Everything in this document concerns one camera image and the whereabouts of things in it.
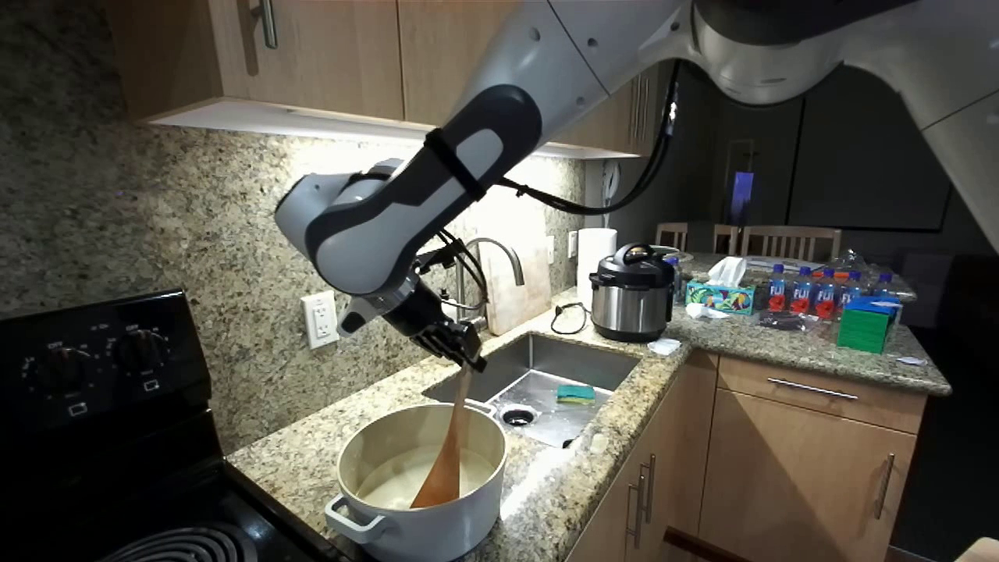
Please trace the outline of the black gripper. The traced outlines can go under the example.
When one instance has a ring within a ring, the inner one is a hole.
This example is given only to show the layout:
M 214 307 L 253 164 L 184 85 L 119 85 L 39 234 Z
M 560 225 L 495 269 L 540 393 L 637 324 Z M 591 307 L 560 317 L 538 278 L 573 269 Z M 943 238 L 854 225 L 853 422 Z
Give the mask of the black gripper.
M 469 323 L 454 323 L 440 308 L 440 299 L 424 285 L 402 285 L 389 295 L 354 296 L 339 320 L 342 334 L 354 334 L 371 320 L 389 323 L 413 343 L 432 357 L 445 357 L 462 370 L 485 372 L 481 339 Z

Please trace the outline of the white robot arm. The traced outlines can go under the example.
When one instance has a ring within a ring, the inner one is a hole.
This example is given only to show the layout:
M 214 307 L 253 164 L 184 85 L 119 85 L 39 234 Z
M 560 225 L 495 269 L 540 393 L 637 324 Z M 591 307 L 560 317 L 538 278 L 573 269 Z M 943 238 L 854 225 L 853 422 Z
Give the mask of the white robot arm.
M 473 370 L 473 329 L 419 278 L 426 242 L 663 60 L 700 65 L 736 103 L 794 100 L 838 65 L 880 78 L 999 248 L 999 0 L 517 0 L 454 112 L 413 161 L 302 176 L 278 199 L 282 234 L 349 296 L 337 331 L 381 320 Z

